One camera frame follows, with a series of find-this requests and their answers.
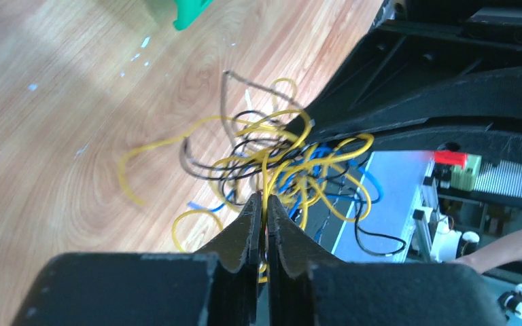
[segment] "black wire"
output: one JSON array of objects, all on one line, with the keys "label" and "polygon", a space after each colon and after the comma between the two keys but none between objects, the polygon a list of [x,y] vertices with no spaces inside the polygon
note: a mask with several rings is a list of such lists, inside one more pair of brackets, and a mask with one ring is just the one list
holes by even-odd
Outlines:
[{"label": "black wire", "polygon": [[[267,122],[271,123],[274,126],[282,126],[283,125],[279,120],[269,119],[267,114],[265,114],[265,113],[263,113],[261,111],[247,110],[247,111],[239,112],[231,120],[233,131],[235,133],[237,133],[239,131],[239,128],[237,128],[237,119],[239,119],[242,115],[246,115],[246,114],[256,114],[256,115],[259,115],[261,118],[266,119]],[[252,143],[259,144],[259,145],[264,145],[264,146],[270,146],[270,145],[267,145],[267,141],[279,140],[279,138],[277,138],[277,139],[251,139],[248,134],[243,134],[240,137],[245,139],[246,141],[251,140]],[[253,151],[258,150],[256,148],[252,148],[252,147],[249,147],[247,145],[245,147],[249,148],[250,150],[253,150]]]},{"label": "black wire", "polygon": [[245,204],[247,202],[238,202],[237,201],[237,189],[236,188],[233,188],[232,190],[234,191],[234,196],[231,196],[231,198],[228,198],[227,196],[227,193],[225,192],[225,185],[227,184],[227,181],[229,181],[228,179],[227,180],[223,180],[223,181],[219,181],[219,184],[218,184],[218,189],[219,189],[219,193],[221,193],[221,195],[223,197],[225,197],[225,199],[227,199],[227,201],[229,201],[231,204],[235,205],[235,206],[245,206]]},{"label": "black wire", "polygon": [[362,168],[365,164],[367,164],[367,162],[369,162],[369,159],[371,159],[371,154],[373,153],[373,151],[371,150],[371,148],[367,151],[367,157],[365,157],[365,160],[363,160],[363,162],[357,164],[357,168]]},{"label": "black wire", "polygon": [[229,125],[229,122],[227,121],[227,83],[229,81],[229,77],[231,76],[230,71],[223,71],[223,74],[221,76],[221,99],[219,101],[219,113],[221,115],[221,125],[223,126],[223,129],[225,130],[225,133],[227,134],[227,137],[229,138],[229,141],[231,142],[231,145],[235,146],[236,142],[234,139],[234,135],[231,130],[231,126]]},{"label": "black wire", "polygon": [[[345,170],[343,170],[343,172],[340,172],[340,173],[337,174],[337,175],[327,176],[327,177],[322,178],[322,179],[323,179],[324,181],[333,181],[333,180],[335,180],[335,179],[339,179],[339,178],[341,178],[342,176],[346,175],[347,172],[349,172],[349,169],[350,169],[350,168],[351,168],[351,167],[349,166],[349,163],[348,163],[348,162],[345,162]],[[307,176],[308,176],[308,177],[311,177],[311,178],[313,178],[313,179],[321,179],[321,177],[318,176],[318,175],[309,175],[309,174],[308,174]]]},{"label": "black wire", "polygon": [[[243,141],[242,143],[239,143],[238,145],[236,145],[234,148],[233,148],[233,151],[231,152],[231,155],[234,156],[235,153],[236,153],[236,149],[238,149],[239,147],[243,146],[244,144],[250,142],[251,140],[249,141]],[[255,162],[255,160],[250,160],[246,163],[243,163],[242,165],[234,165],[234,166],[227,166],[227,167],[223,167],[223,166],[210,166],[210,165],[204,165],[204,164],[201,164],[199,162],[197,162],[197,160],[195,160],[195,158],[193,158],[193,155],[191,154],[191,151],[190,151],[190,148],[189,148],[189,138],[186,137],[184,140],[183,140],[183,143],[181,143],[181,154],[182,156],[185,157],[185,160],[191,162],[191,164],[193,164],[194,166],[197,166],[199,168],[202,168],[202,169],[205,169],[205,170],[211,170],[211,171],[232,171],[232,170],[236,170],[236,169],[239,169],[239,168],[246,168],[246,167],[250,167],[251,166],[251,163]]]},{"label": "black wire", "polygon": [[[309,191],[307,192],[307,198],[311,198],[311,196],[313,196],[314,194],[315,194],[315,190],[313,188],[309,189]],[[301,208],[296,209],[293,212],[293,216],[291,217],[291,220],[293,220],[293,222],[297,223],[297,219],[301,216],[301,212],[302,212]]]},{"label": "black wire", "polygon": [[[244,174],[244,175],[237,175],[235,177],[209,177],[209,176],[206,176],[206,175],[200,175],[200,174],[194,172],[193,170],[191,170],[191,168],[189,167],[187,161],[183,157],[183,152],[182,151],[179,152],[179,161],[181,162],[181,167],[185,170],[185,172],[187,174],[189,174],[189,175],[191,175],[193,177],[196,177],[197,179],[206,180],[206,181],[241,180],[241,179],[246,179],[248,177],[254,176],[254,175],[258,174],[258,173],[261,173],[261,169],[258,168],[258,169],[255,169],[255,171],[253,171],[253,172],[250,172],[250,173],[247,173],[247,174]],[[281,163],[281,160],[276,162],[276,163],[269,164],[269,165],[267,165],[267,169],[276,168],[276,167],[278,167],[280,165],[280,163]]]},{"label": "black wire", "polygon": [[251,139],[245,139],[244,141],[240,142],[239,144],[235,145],[233,147],[233,150],[231,151],[231,155],[234,156],[237,152],[237,150],[240,148],[240,147],[247,147],[247,144],[248,143],[252,143],[252,142],[256,142],[256,141],[274,141],[275,144],[273,146],[277,146],[279,145],[279,147],[283,147],[283,149],[287,149],[287,145],[285,143],[283,143],[283,141],[279,140],[279,139],[272,139],[272,138],[251,138]]},{"label": "black wire", "polygon": [[[334,185],[336,185],[337,187],[345,187],[345,185],[337,180],[329,180],[328,183],[333,183]],[[348,197],[352,197],[352,194],[351,195],[339,195],[339,196],[348,196]]]},{"label": "black wire", "polygon": [[[363,202],[363,197],[362,197],[361,193],[355,192],[355,195],[357,195],[357,197],[359,198],[360,202]],[[355,240],[357,241],[357,245],[359,246],[359,248],[361,248],[361,250],[363,250],[365,253],[367,253],[367,254],[369,254],[371,256],[375,256],[375,257],[391,257],[391,256],[394,256],[394,255],[397,255],[397,254],[403,252],[403,250],[405,250],[405,248],[407,247],[407,242],[405,242],[405,240],[403,240],[401,238],[398,238],[396,236],[390,236],[390,235],[387,235],[387,234],[368,232],[366,230],[363,230],[363,228],[361,228],[359,226],[359,222],[360,222],[359,218],[361,217],[361,214],[362,214],[362,211],[363,211],[363,207],[364,207],[364,205],[360,204],[359,205],[359,209],[357,210],[357,213],[355,214],[355,228],[354,228],[354,230],[355,230]],[[399,247],[397,250],[391,251],[389,253],[377,253],[375,251],[371,251],[371,250],[367,249],[365,247],[365,245],[363,244],[363,242],[361,241],[361,237],[359,236],[359,231],[361,231],[364,234],[367,234],[368,236],[376,236],[376,237],[379,237],[379,238],[395,240],[395,241],[397,241],[397,242],[399,242],[401,244],[401,247]]]}]

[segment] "blue wire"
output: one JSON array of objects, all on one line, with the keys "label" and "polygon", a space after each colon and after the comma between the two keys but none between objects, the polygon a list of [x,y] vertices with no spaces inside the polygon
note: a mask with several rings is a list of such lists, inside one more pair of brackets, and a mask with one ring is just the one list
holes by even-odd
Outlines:
[{"label": "blue wire", "polygon": [[323,227],[325,226],[325,223],[321,225],[321,227],[317,230],[317,233],[315,233],[315,237],[313,238],[316,243],[319,243],[319,239],[321,238],[321,233],[323,233]]},{"label": "blue wire", "polygon": [[365,170],[365,168],[361,167],[358,170],[359,172],[363,173],[363,175],[367,179],[369,179],[371,184],[373,184],[373,187],[375,187],[375,189],[377,190],[377,199],[371,200],[371,204],[376,204],[380,202],[383,199],[385,193],[383,192],[383,187],[381,187],[381,184],[379,183],[379,181],[377,181],[377,178],[375,178],[369,171]]},{"label": "blue wire", "polygon": [[289,218],[293,219],[293,214],[295,214],[295,211],[299,208],[299,204],[301,204],[301,197],[297,197],[297,201],[295,202],[295,205],[291,208],[289,211]]},{"label": "blue wire", "polygon": [[[329,147],[318,147],[315,149],[315,151],[311,154],[311,156],[309,157],[309,160],[311,161],[312,159],[314,158],[320,158],[321,156],[318,156],[318,155],[321,155],[323,152],[325,151],[328,151],[328,152],[331,152],[331,149]],[[299,162],[293,162],[291,165],[292,166],[295,166],[295,165],[299,165],[301,163],[305,163],[305,160],[303,161],[299,161]],[[316,166],[313,168],[313,172],[315,173],[315,175],[317,175],[318,173],[318,170],[319,170],[319,167]],[[281,181],[281,178],[285,175],[285,173],[281,173],[278,177],[277,177],[277,184],[280,183]],[[289,177],[289,179],[287,179],[287,181],[285,181],[285,183],[283,184],[283,187],[279,188],[279,191],[277,191],[279,194],[283,193],[285,190],[287,190],[290,186],[291,186],[291,182],[293,182],[293,178],[294,178],[294,175],[292,175],[291,177]]]},{"label": "blue wire", "polygon": [[[231,199],[231,197],[233,196],[234,193],[235,193],[235,191],[231,190],[231,192],[227,195],[227,200]],[[219,205],[218,207],[215,207],[214,209],[205,208],[203,206],[200,206],[199,204],[195,204],[194,202],[188,202],[187,206],[189,206],[191,209],[203,209],[203,210],[209,211],[211,213],[216,213],[216,212],[220,211],[223,207],[225,207],[225,203]]]}]

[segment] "green object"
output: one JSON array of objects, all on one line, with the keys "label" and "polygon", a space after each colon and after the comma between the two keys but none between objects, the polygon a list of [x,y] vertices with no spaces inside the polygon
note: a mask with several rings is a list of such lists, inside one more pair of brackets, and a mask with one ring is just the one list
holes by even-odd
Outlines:
[{"label": "green object", "polygon": [[182,31],[189,27],[213,0],[175,0],[175,2],[177,3],[177,20],[173,22],[173,26],[178,31]]},{"label": "green object", "polygon": [[467,155],[465,168],[455,165],[451,170],[451,187],[470,192],[475,188],[477,176],[481,170],[481,156]]}]

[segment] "tangled wires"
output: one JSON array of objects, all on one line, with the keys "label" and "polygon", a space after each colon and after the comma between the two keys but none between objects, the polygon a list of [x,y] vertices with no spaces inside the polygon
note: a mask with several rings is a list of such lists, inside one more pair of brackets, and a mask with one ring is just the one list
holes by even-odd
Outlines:
[{"label": "tangled wires", "polygon": [[[274,112],[265,114],[249,109],[238,113],[234,117],[228,117],[226,115],[226,89],[227,81],[230,78],[270,93],[272,95]],[[275,84],[277,82],[289,83],[293,89],[293,95],[287,96],[276,91]],[[173,242],[179,251],[184,251],[184,248],[181,246],[176,234],[178,223],[188,215],[206,214],[213,218],[219,229],[222,230],[222,222],[215,212],[218,212],[223,206],[239,212],[245,204],[244,202],[239,202],[239,198],[247,181],[251,191],[262,190],[263,228],[266,223],[268,197],[270,194],[275,194],[279,197],[291,217],[295,218],[297,215],[300,215],[299,226],[301,229],[305,229],[307,226],[309,207],[318,202],[323,202],[333,215],[344,221],[357,222],[365,219],[371,210],[372,200],[365,187],[355,177],[347,173],[349,164],[346,161],[354,160],[366,153],[373,143],[373,136],[371,134],[359,134],[341,141],[333,148],[328,147],[326,144],[307,143],[306,139],[311,131],[313,121],[294,100],[295,93],[296,85],[290,79],[278,79],[270,88],[267,88],[242,78],[232,71],[224,72],[221,114],[197,121],[188,131],[177,137],[144,145],[125,154],[118,166],[119,182],[122,189],[133,202],[144,204],[144,201],[134,194],[126,180],[127,162],[145,151],[181,142],[179,150],[181,166],[189,175],[197,179],[207,180],[211,191],[219,198],[222,205],[214,209],[206,209],[195,203],[190,203],[190,206],[194,209],[181,214],[175,219],[172,236]],[[287,109],[278,111],[278,98],[288,103]],[[282,115],[290,114],[299,115],[304,122],[304,129],[300,135],[286,131],[285,124],[279,120]],[[257,119],[254,121],[243,120],[242,117],[245,115],[253,115]],[[199,126],[212,120],[221,120],[233,148],[229,156],[207,165],[199,162],[192,155],[190,135]],[[350,152],[345,151],[348,144],[352,144],[352,147],[354,147],[356,143],[361,145],[359,149]],[[335,170],[336,175],[330,175],[330,170]],[[354,200],[362,203],[360,206],[364,207],[362,214],[360,213],[353,218],[346,217],[338,212],[329,200],[331,196],[325,193],[327,183],[334,182],[334,179],[340,177],[343,178],[344,182],[352,183],[355,193],[364,198],[355,199],[355,196],[352,197]],[[265,270],[266,264],[263,264],[260,267],[260,273],[263,273]],[[263,281],[266,281],[266,277],[260,278],[260,282]]]}]

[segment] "wire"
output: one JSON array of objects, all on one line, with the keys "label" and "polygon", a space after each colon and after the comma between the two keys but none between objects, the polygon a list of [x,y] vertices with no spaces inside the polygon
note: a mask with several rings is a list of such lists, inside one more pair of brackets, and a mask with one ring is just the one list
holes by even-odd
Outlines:
[{"label": "wire", "polygon": [[177,250],[181,251],[182,253],[185,252],[185,249],[181,246],[181,243],[179,242],[179,239],[177,238],[177,224],[179,224],[179,222],[182,219],[184,219],[185,217],[187,217],[189,215],[193,215],[193,214],[206,214],[206,215],[212,217],[213,220],[215,220],[215,223],[217,224],[217,226],[219,227],[219,230],[223,231],[223,223],[221,222],[219,217],[217,217],[217,215],[213,214],[211,211],[206,211],[205,209],[194,209],[192,211],[188,211],[188,212],[185,212],[185,213],[177,216],[177,218],[173,222],[173,227],[171,228],[171,235],[173,237],[173,244],[175,244],[175,247],[177,247]]},{"label": "wire", "polygon": [[[233,196],[234,193],[235,193],[235,191],[231,191],[229,193],[229,196],[227,196],[227,200],[230,200],[231,196]],[[216,213],[216,212],[220,211],[223,207],[225,207],[225,203],[222,203],[221,205],[215,207],[214,209],[206,209],[205,207],[203,207],[199,204],[195,204],[194,202],[188,202],[187,206],[189,206],[191,209],[201,209],[201,210],[209,211],[211,213]]]},{"label": "wire", "polygon": [[447,232],[436,232],[436,233],[438,233],[438,234],[449,234],[449,232],[453,231],[453,228],[455,227],[455,219],[452,216],[445,215],[444,217],[440,218],[438,221],[435,221],[435,222],[432,222],[432,223],[435,223],[435,224],[438,225],[439,222],[443,222],[444,220],[448,221],[447,228],[449,229],[449,231],[447,231]]},{"label": "wire", "polygon": [[[371,200],[371,204],[376,204],[380,201],[382,201],[384,197],[383,187],[381,187],[381,184],[379,181],[377,181],[377,178],[375,178],[369,171],[365,170],[364,168],[358,168],[358,171],[361,172],[371,183],[373,184],[373,187],[377,190],[377,199]],[[348,194],[327,194],[327,197],[333,198],[333,199],[345,199],[347,196],[351,196]]]},{"label": "wire", "polygon": [[459,253],[460,257],[463,257],[465,255],[465,249],[467,248],[467,245],[469,244],[469,241],[465,242],[463,246],[461,247],[461,251]]},{"label": "wire", "polygon": [[[355,195],[359,198],[359,209],[357,210],[357,213],[355,214],[356,217],[360,216],[361,214],[361,211],[363,209],[363,205],[361,204],[361,202],[363,202],[363,199],[361,198],[361,194],[359,192],[355,192]],[[355,240],[357,241],[357,244],[359,246],[359,248],[361,250],[363,250],[365,253],[371,255],[371,256],[375,256],[375,257],[391,257],[391,256],[394,256],[394,255],[397,255],[401,252],[403,252],[403,250],[405,250],[405,248],[407,247],[407,242],[405,242],[405,240],[401,239],[401,238],[398,238],[396,236],[390,236],[390,235],[387,235],[387,234],[381,234],[381,233],[374,233],[374,232],[368,232],[366,230],[363,230],[363,228],[361,228],[361,226],[359,225],[359,222],[360,220],[358,220],[355,225],[354,225],[354,232],[355,232]],[[378,238],[385,238],[385,239],[388,239],[388,240],[395,240],[397,242],[399,242],[401,245],[398,249],[394,250],[394,251],[390,251],[388,253],[378,253],[378,252],[375,252],[375,251],[371,251],[369,250],[367,247],[365,247],[364,243],[362,242],[362,239],[361,239],[361,236],[359,234],[359,232],[361,233],[364,233],[364,234],[367,234],[368,236],[376,236]]]},{"label": "wire", "polygon": [[[273,102],[273,113],[266,115],[263,112],[255,110],[247,110],[236,114],[234,117],[228,117],[226,108],[226,89],[230,78],[236,79],[238,82],[252,86],[271,94]],[[273,88],[279,82],[287,82],[291,86],[291,97],[280,93]],[[222,82],[222,96],[220,105],[220,115],[206,117],[195,122],[187,131],[180,135],[156,141],[144,146],[135,148],[126,153],[118,164],[119,184],[124,193],[136,204],[143,205],[145,202],[136,196],[126,179],[126,166],[130,159],[139,154],[149,151],[163,145],[170,145],[181,142],[179,150],[179,163],[181,167],[193,177],[208,181],[209,188],[222,202],[221,205],[213,209],[206,209],[194,202],[189,202],[188,206],[194,208],[179,215],[173,222],[172,236],[173,242],[179,251],[184,252],[179,239],[177,237],[178,223],[188,215],[206,214],[214,218],[215,223],[222,230],[223,225],[219,217],[214,213],[220,211],[227,206],[230,210],[240,212],[241,207],[245,203],[240,202],[241,193],[240,182],[249,179],[251,189],[262,190],[262,230],[266,229],[268,214],[268,197],[274,194],[279,197],[280,201],[289,208],[289,216],[294,218],[300,215],[299,226],[305,229],[309,219],[309,207],[322,201],[330,212],[344,221],[354,221],[355,224],[367,217],[371,210],[372,204],[383,198],[383,190],[377,180],[370,176],[368,179],[376,187],[379,197],[372,201],[367,189],[348,171],[354,163],[345,163],[342,167],[339,165],[348,160],[354,160],[367,152],[364,162],[370,157],[373,136],[371,134],[359,134],[342,140],[335,148],[330,148],[322,144],[306,144],[307,137],[314,124],[313,120],[302,110],[302,107],[294,100],[297,93],[297,85],[292,79],[280,78],[276,79],[270,88],[253,83],[244,79],[232,71],[224,71]],[[282,98],[288,103],[288,107],[284,110],[278,110],[277,97]],[[256,115],[259,117],[256,121],[240,120],[244,115]],[[304,128],[300,135],[292,134],[285,130],[285,125],[279,121],[282,115],[298,115],[304,122]],[[213,164],[203,164],[199,162],[190,149],[190,135],[204,123],[221,120],[223,128],[228,135],[232,150],[230,155],[220,158]],[[239,130],[237,124],[243,124],[244,127]],[[343,147],[355,142],[361,142],[360,148],[344,152]],[[330,169],[337,171],[336,175],[329,174]],[[359,193],[364,197],[364,201],[358,202],[360,212],[354,219],[347,218],[335,209],[335,203],[332,204],[324,193],[328,183],[335,184],[337,179],[342,178],[355,185],[353,189],[355,193]],[[262,248],[265,248],[265,237],[261,237]],[[259,282],[266,282],[267,276],[262,276],[266,272],[267,264],[265,254],[261,255],[263,263],[260,266]]]}]

